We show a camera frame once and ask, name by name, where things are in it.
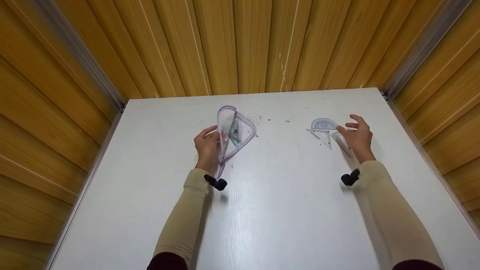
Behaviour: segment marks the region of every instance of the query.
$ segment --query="wooden panel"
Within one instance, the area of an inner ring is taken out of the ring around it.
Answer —
[[[4,0],[22,20],[28,29],[58,61],[77,85],[88,95],[103,114],[112,122],[117,115],[113,103],[97,88],[92,79],[85,73],[77,60],[70,54],[62,41],[53,32],[29,1]]]
[[[0,235],[53,244],[70,206],[0,175]]]
[[[241,94],[264,93],[272,0],[234,0]]]
[[[366,85],[417,0],[390,1],[348,88]]]
[[[152,0],[115,0],[161,97],[184,97],[185,90]]]
[[[467,211],[480,209],[480,158],[453,170],[445,179]]]
[[[350,0],[312,1],[293,90],[320,87],[349,6]]]
[[[0,269],[42,269],[52,245],[0,236]]]
[[[87,2],[142,95],[145,98],[157,98],[160,94],[113,1],[87,0]]]
[[[475,210],[475,211],[471,211],[470,215],[472,216],[473,221],[475,222],[477,227],[480,228],[480,209]]]
[[[143,98],[85,0],[55,0],[61,12],[125,99]]]
[[[212,93],[238,94],[233,2],[195,0],[194,4]]]
[[[0,173],[73,204],[86,173],[0,116]]]
[[[446,0],[419,0],[411,10],[392,44],[367,82],[367,87],[383,90],[397,68],[436,18]]]
[[[442,174],[480,156],[480,105],[425,144]]]
[[[99,145],[0,57],[0,113],[85,171]]]
[[[101,144],[108,119],[2,1],[0,24],[0,54]]]
[[[193,1],[155,0],[154,4],[187,96],[211,95]]]
[[[311,0],[273,2],[266,92],[292,90],[311,5]]]
[[[479,17],[480,1],[473,1],[395,98],[395,105],[405,119],[412,117],[480,48]],[[475,68],[476,64],[467,65],[470,69]],[[456,85],[455,88],[460,90],[460,85]]]
[[[427,143],[479,104],[479,85],[480,50],[407,121],[420,142]]]
[[[387,0],[353,0],[319,89],[347,87],[375,29]]]

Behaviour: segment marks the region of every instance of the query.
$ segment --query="hand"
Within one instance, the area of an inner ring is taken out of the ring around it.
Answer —
[[[216,156],[220,135],[216,131],[212,132],[215,129],[216,125],[205,128],[193,139],[198,152],[198,162],[195,168],[209,172],[217,165]]]
[[[370,127],[358,115],[351,114],[350,118],[357,123],[346,123],[345,126],[355,129],[346,130],[342,126],[337,126],[336,129],[345,138],[348,147],[353,150],[360,164],[368,160],[376,160],[371,149],[373,133],[370,131]]]

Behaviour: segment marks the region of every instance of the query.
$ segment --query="beige sleeve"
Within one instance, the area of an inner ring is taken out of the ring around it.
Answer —
[[[360,165],[359,184],[368,198],[375,225],[382,235],[392,266],[422,259],[443,268],[427,230],[378,161]]]
[[[183,185],[183,192],[163,227],[155,247],[154,256],[171,252],[182,257],[188,266],[200,226],[208,182],[202,169],[193,169]]]

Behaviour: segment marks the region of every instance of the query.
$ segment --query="white table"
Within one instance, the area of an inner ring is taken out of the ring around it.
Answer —
[[[376,88],[131,100],[51,269],[143,270],[195,165],[193,137],[233,105],[258,137],[234,156],[207,205],[196,269],[379,269],[340,149],[305,131],[317,117],[365,118],[373,150],[447,269],[479,269],[480,243]]]

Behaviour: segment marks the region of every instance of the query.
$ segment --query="dark sleeve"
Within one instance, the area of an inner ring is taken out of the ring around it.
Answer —
[[[150,261],[147,270],[188,270],[187,263],[175,253],[162,252]]]
[[[392,270],[442,270],[431,262],[424,260],[404,260],[393,266]]]

